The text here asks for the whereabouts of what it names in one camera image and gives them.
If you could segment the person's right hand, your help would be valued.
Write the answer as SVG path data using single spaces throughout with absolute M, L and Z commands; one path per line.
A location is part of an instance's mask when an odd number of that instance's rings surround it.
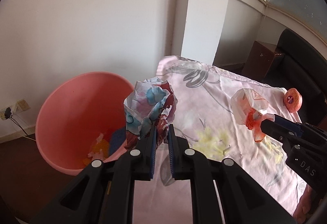
M 309 185 L 306 185 L 305 191 L 293 213 L 293 217 L 297 223 L 305 223 L 305 221 L 311 217 L 311 210 L 317 208 L 315 205 L 317 198 L 319 198 L 317 193 Z

